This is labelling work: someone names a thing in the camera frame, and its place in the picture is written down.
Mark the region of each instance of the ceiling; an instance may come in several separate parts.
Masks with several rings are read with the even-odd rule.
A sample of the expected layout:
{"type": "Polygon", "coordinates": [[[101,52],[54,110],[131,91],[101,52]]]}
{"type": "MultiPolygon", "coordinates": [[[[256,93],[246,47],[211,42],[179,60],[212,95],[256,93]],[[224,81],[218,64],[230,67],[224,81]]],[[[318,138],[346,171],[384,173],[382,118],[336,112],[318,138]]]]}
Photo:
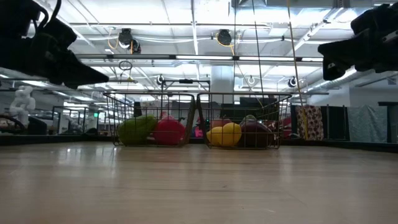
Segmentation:
{"type": "MultiPolygon", "coordinates": [[[[55,0],[35,0],[53,9],[55,0]]],[[[284,1],[270,1],[268,6],[262,0],[255,2],[255,15],[252,6],[231,7],[231,0],[63,0],[58,17],[68,22],[80,36],[70,46],[76,54],[127,54],[117,47],[115,37],[121,28],[131,28],[133,37],[142,48],[142,54],[166,55],[225,55],[261,57],[291,57],[292,43],[297,46],[297,57],[321,57],[317,52],[319,44],[350,38],[353,33],[350,22],[359,14],[373,6],[365,1],[352,8],[332,9],[332,1],[293,1],[291,8],[292,30],[288,30],[289,16],[284,1]],[[193,18],[196,27],[192,26],[193,18]],[[234,39],[233,51],[213,38],[220,29],[229,29],[234,39]]],[[[30,28],[29,35],[34,35],[30,28]]],[[[162,74],[168,79],[190,78],[206,80],[211,77],[214,61],[174,60],[131,60],[133,69],[123,73],[117,66],[121,60],[82,59],[94,69],[108,75],[127,80],[132,76],[139,84],[105,83],[88,86],[99,90],[145,90],[157,88],[156,78],[162,74]]],[[[300,63],[298,76],[304,85],[311,85],[322,78],[322,63],[300,63]]],[[[236,78],[260,79],[258,64],[253,62],[235,63],[236,78]]],[[[288,88],[287,80],[295,75],[294,63],[266,61],[261,66],[264,90],[282,91],[288,88]]],[[[174,85],[174,90],[199,90],[198,85],[174,85]]],[[[260,88],[256,82],[251,88],[260,88]]],[[[64,92],[68,96],[73,92],[64,92]]]]}

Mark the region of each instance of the wire mesh basket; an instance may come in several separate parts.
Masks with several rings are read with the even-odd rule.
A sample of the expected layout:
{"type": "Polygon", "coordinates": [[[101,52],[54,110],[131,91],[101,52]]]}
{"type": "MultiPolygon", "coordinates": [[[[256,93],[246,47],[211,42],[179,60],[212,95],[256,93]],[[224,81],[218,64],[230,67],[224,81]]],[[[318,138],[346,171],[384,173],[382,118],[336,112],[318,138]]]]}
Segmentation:
{"type": "Polygon", "coordinates": [[[289,98],[282,93],[200,93],[197,108],[209,147],[278,149],[289,98]]]}
{"type": "Polygon", "coordinates": [[[180,93],[104,93],[113,143],[183,146],[195,114],[195,97],[180,93]]]}

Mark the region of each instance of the wall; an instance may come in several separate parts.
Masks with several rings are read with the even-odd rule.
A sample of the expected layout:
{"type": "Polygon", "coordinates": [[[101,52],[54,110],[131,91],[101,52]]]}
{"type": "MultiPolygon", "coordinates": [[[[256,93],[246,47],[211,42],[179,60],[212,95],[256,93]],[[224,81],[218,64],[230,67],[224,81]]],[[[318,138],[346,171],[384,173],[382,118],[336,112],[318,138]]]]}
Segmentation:
{"type": "Polygon", "coordinates": [[[398,86],[387,85],[387,80],[350,89],[351,106],[378,106],[378,102],[398,102],[398,86]]]}
{"type": "Polygon", "coordinates": [[[329,95],[313,95],[307,103],[314,106],[351,106],[348,85],[343,85],[339,90],[329,90],[328,93],[329,95]]]}

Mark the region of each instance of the colorful fabric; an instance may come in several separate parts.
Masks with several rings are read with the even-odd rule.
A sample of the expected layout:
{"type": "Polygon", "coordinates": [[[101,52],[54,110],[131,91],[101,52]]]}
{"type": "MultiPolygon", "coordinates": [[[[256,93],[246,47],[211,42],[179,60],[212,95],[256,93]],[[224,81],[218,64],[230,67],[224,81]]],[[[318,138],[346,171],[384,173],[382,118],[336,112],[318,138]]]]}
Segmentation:
{"type": "MultiPolygon", "coordinates": [[[[323,139],[323,123],[322,112],[319,106],[304,106],[305,115],[307,117],[308,140],[322,140],[323,139]]],[[[297,112],[297,132],[305,138],[305,123],[303,109],[301,106],[296,106],[297,112]]]]}

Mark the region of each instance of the white robot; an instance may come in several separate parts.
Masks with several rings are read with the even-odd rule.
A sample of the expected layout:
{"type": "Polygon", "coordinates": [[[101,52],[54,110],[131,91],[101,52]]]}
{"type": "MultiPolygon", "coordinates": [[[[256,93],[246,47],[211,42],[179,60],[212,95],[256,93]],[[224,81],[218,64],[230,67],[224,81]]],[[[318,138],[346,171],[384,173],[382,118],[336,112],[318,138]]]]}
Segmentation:
{"type": "Polygon", "coordinates": [[[25,127],[29,124],[29,112],[36,108],[35,99],[30,97],[32,91],[31,86],[20,86],[15,92],[14,101],[10,105],[11,116],[17,116],[25,127]]]}

